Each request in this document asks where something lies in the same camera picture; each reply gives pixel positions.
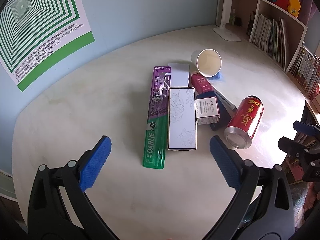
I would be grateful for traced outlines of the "red herbal tea can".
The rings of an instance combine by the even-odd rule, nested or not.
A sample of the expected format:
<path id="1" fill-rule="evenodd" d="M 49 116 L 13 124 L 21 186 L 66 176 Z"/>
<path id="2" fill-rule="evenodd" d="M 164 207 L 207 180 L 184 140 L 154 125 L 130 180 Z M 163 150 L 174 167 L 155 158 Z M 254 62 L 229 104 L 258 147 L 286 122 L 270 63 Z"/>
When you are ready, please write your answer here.
<path id="1" fill-rule="evenodd" d="M 226 140 L 234 148 L 249 148 L 263 113 L 264 106 L 258 97 L 250 95 L 244 98 L 224 131 Z"/>

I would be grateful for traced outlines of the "white marker pen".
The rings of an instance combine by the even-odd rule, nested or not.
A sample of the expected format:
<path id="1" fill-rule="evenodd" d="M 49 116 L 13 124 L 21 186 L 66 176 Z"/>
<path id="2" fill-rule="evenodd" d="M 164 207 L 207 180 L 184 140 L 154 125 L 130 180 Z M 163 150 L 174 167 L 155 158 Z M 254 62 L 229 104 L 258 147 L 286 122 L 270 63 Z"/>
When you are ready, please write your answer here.
<path id="1" fill-rule="evenodd" d="M 219 97 L 219 99 L 229 107 L 229 109 L 233 112 L 237 110 L 235 104 L 233 104 L 226 96 L 224 96 L 217 88 L 213 87 L 213 91 Z"/>

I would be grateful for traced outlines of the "dark navy box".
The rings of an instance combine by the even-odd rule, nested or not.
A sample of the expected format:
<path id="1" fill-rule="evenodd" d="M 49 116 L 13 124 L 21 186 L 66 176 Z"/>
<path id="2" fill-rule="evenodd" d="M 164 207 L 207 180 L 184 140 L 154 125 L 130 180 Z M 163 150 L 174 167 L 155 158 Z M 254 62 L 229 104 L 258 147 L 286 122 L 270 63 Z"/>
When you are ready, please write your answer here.
<path id="1" fill-rule="evenodd" d="M 218 97 L 218 95 L 213 90 L 202 93 L 202 94 L 198 94 L 196 96 L 196 99 L 211 98 L 214 96 L 217 98 L 217 104 L 219 106 L 219 111 L 220 111 L 220 119 L 218 123 L 209 124 L 209 125 L 212 131 L 218 131 L 221 128 L 225 128 L 229 124 L 232 118 L 231 115 L 228 113 L 227 108 L 222 103 L 222 100 Z"/>

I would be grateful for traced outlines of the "white Shiseido small box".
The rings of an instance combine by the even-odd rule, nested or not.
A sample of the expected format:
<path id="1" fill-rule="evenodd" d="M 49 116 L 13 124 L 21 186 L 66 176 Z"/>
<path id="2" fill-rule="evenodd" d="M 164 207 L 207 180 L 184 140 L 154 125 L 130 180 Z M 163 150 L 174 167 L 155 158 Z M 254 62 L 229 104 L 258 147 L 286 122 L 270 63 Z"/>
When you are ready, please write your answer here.
<path id="1" fill-rule="evenodd" d="M 217 97 L 195 100 L 196 121 L 198 125 L 216 124 L 220 120 Z"/>

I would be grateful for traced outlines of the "blue stuff plastic bag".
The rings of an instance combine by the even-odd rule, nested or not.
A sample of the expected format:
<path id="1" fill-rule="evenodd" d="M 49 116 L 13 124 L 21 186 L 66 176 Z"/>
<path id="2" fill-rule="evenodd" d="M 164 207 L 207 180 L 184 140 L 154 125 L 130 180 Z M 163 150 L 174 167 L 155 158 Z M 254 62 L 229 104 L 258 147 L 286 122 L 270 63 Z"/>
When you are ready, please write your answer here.
<path id="1" fill-rule="evenodd" d="M 214 81 L 214 80 L 223 81 L 223 75 L 221 74 L 221 72 L 218 72 L 216 75 L 214 75 L 212 77 L 207 77 L 207 80 L 209 80 L 209 81 Z"/>

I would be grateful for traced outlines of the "magenta small carton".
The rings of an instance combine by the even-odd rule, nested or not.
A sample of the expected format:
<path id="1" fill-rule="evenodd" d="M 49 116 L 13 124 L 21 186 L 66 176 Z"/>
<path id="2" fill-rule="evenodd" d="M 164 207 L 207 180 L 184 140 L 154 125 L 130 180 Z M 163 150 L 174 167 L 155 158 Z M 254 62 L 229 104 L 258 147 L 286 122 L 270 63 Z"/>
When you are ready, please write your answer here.
<path id="1" fill-rule="evenodd" d="M 203 94 L 213 90 L 213 87 L 209 81 L 200 73 L 191 74 L 190 82 L 198 94 Z"/>

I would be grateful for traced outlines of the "white floral long box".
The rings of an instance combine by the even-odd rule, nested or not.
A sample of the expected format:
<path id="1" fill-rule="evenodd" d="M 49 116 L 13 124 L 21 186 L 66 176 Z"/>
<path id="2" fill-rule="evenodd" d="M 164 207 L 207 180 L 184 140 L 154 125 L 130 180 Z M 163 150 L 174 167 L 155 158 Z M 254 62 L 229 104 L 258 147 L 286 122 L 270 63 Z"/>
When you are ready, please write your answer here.
<path id="1" fill-rule="evenodd" d="M 194 151 L 197 149 L 195 89 L 169 88 L 168 149 Z"/>

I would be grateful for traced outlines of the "white paper cup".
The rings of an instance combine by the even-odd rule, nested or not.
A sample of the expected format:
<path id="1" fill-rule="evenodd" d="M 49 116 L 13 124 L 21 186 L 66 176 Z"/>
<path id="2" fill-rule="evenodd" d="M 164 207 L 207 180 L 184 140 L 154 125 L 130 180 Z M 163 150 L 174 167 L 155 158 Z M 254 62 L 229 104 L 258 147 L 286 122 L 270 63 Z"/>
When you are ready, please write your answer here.
<path id="1" fill-rule="evenodd" d="M 204 77 L 213 77 L 218 74 L 222 67 L 220 54 L 214 49 L 204 49 L 194 51 L 191 55 L 191 61 L 198 72 Z"/>

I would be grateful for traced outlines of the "Darlie toothbrush package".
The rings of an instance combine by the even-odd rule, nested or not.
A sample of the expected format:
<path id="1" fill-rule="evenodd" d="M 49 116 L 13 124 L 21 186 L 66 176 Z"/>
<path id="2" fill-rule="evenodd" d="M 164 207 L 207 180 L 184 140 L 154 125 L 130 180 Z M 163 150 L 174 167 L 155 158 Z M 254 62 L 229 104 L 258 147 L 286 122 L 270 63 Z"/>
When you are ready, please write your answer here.
<path id="1" fill-rule="evenodd" d="M 168 66 L 155 66 L 153 69 L 143 152 L 143 166 L 147 168 L 164 168 L 170 72 L 171 68 Z"/>

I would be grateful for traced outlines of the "white plain box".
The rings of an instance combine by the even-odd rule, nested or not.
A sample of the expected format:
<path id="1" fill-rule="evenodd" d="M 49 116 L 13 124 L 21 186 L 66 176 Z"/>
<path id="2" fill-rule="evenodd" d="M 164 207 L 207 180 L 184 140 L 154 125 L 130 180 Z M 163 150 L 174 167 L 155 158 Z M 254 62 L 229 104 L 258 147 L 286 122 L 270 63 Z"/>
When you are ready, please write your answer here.
<path id="1" fill-rule="evenodd" d="M 170 72 L 170 87 L 188 87 L 189 86 L 189 64 L 184 63 L 169 63 Z"/>

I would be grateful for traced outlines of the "wooden bookshelf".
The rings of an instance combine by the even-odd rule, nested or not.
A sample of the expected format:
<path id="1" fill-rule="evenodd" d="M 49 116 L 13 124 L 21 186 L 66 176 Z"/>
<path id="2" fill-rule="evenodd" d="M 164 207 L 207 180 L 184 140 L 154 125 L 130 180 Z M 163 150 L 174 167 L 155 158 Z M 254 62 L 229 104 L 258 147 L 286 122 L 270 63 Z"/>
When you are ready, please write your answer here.
<path id="1" fill-rule="evenodd" d="M 268 0 L 231 0 L 228 31 L 251 43 L 291 77 L 319 118 L 319 57 L 305 46 L 307 27 Z"/>

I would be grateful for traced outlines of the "yellow duck toy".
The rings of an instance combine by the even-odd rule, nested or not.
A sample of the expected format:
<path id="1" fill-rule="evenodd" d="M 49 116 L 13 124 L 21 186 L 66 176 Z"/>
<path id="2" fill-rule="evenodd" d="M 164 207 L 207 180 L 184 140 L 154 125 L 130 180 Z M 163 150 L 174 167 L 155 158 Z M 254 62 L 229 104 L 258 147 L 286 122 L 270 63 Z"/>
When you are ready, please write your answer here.
<path id="1" fill-rule="evenodd" d="M 297 18 L 299 15 L 300 9 L 301 9 L 301 5 L 299 0 L 289 0 L 289 5 L 287 7 L 287 10 L 292 16 Z"/>

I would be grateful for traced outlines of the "white desk lamp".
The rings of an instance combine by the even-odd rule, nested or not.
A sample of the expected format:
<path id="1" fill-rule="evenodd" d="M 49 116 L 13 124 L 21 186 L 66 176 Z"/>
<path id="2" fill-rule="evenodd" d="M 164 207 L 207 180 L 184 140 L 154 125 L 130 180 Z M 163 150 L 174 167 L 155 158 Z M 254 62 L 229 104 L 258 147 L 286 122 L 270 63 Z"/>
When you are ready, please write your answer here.
<path id="1" fill-rule="evenodd" d="M 217 28 L 214 28 L 213 31 L 217 33 L 217 35 L 219 35 L 225 41 L 241 42 L 240 37 L 235 35 L 230 30 L 226 29 L 226 24 L 229 22 L 229 18 L 231 15 L 231 8 L 232 8 L 232 0 L 223 0 L 220 26 Z"/>

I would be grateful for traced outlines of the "green striped wall poster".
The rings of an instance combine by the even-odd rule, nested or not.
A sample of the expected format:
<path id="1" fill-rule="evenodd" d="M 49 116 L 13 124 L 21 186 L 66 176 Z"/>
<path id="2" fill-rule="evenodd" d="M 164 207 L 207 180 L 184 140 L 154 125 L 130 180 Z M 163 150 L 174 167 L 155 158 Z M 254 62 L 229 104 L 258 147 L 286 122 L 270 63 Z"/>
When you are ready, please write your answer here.
<path id="1" fill-rule="evenodd" d="M 92 42 L 82 0 L 1 0 L 1 66 L 20 91 Z"/>

